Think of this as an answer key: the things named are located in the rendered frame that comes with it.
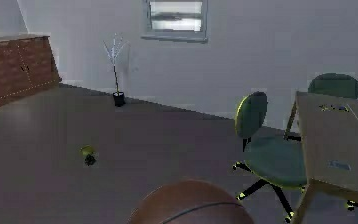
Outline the orange basketball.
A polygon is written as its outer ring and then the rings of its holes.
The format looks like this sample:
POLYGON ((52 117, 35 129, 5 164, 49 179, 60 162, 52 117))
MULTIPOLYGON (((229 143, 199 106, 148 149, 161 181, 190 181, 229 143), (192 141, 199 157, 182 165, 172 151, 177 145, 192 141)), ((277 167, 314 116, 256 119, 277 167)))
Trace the orange basketball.
POLYGON ((227 191, 202 180, 158 187, 131 213, 127 224, 255 224, 227 191))

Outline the green swivel office chair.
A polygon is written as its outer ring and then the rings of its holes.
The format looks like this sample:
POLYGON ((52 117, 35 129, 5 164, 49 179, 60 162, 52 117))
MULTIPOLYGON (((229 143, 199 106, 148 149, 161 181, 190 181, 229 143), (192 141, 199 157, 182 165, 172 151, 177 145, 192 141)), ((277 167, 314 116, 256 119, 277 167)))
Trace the green swivel office chair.
POLYGON ((324 73, 315 77, 308 92, 342 98, 358 98, 358 80, 347 74, 324 73))
POLYGON ((242 139, 243 161, 237 161, 232 168, 246 170, 259 180, 236 198, 243 200, 262 188, 270 185, 278 196, 290 223, 295 215, 282 189, 304 190, 307 177, 300 141, 286 140, 281 135, 263 136, 253 139, 253 135, 263 127, 267 113, 268 98, 265 92, 256 91, 242 98, 234 118, 236 135, 242 139))

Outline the bare twig plant black pot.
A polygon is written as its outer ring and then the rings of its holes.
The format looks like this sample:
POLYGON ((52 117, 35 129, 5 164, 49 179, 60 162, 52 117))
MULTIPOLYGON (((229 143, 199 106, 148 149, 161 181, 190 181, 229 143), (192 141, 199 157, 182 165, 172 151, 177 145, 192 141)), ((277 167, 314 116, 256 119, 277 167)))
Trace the bare twig plant black pot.
POLYGON ((125 104, 125 94, 119 90, 119 80, 116 70, 116 63, 119 54, 125 46, 125 43, 123 42, 123 36, 115 33, 112 39, 112 47, 109 47, 106 42, 103 42, 103 46, 107 53, 107 57, 112 64, 115 78, 115 92, 112 94, 114 104, 116 107, 122 107, 125 104))

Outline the grey framed window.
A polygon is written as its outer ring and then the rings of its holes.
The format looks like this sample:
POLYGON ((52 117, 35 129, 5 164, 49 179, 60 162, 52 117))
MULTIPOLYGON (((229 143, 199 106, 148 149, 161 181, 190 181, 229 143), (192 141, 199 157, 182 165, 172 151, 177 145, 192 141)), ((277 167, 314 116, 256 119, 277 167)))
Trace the grey framed window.
POLYGON ((142 39, 206 43, 208 0, 142 0, 142 39))

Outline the small yellow-green black object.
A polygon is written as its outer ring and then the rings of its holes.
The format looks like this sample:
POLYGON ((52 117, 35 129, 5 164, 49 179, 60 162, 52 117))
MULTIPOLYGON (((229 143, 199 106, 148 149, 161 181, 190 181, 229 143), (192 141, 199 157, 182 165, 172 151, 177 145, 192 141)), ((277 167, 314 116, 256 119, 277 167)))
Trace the small yellow-green black object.
POLYGON ((81 148, 81 154, 84 157, 84 163, 87 166, 94 165, 96 163, 95 150, 92 146, 86 145, 81 148))

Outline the dark pen on desk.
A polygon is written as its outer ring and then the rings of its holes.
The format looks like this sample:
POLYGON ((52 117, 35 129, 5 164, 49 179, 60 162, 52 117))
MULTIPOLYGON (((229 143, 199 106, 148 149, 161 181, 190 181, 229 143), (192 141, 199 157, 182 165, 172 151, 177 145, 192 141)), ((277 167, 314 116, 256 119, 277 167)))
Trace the dark pen on desk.
POLYGON ((319 108, 321 111, 341 111, 341 112, 349 112, 349 109, 346 106, 343 105, 319 105, 319 108))

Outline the brown wooden desk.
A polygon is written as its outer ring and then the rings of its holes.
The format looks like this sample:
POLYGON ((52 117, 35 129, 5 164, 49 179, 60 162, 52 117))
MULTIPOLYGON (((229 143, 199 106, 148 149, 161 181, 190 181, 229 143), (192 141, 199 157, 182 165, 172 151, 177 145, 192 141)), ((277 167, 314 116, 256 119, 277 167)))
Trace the brown wooden desk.
POLYGON ((358 100, 297 92, 295 107, 307 186, 291 224, 302 224, 319 192, 358 203, 358 100), (319 105, 323 104, 343 105, 349 112, 321 111, 319 105), (331 160, 349 164, 351 170, 330 167, 331 160))

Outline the red-brown wooden cupboard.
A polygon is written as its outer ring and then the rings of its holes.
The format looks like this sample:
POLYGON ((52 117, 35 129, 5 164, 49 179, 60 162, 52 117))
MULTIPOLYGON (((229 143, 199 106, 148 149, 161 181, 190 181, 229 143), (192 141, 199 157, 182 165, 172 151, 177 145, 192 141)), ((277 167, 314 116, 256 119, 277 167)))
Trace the red-brown wooden cupboard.
POLYGON ((61 81, 49 36, 0 37, 0 107, 57 87, 61 81))

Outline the blue flat card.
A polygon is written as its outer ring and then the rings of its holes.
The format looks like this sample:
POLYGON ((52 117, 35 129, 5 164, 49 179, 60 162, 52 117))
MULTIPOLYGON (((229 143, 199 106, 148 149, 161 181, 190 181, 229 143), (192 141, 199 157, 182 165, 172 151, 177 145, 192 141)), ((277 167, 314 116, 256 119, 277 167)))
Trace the blue flat card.
POLYGON ((340 161, 337 161, 337 160, 329 161, 329 166, 337 168, 337 169, 346 170, 346 171, 351 170, 351 166, 349 164, 346 164, 346 163, 343 163, 343 162, 340 162, 340 161))

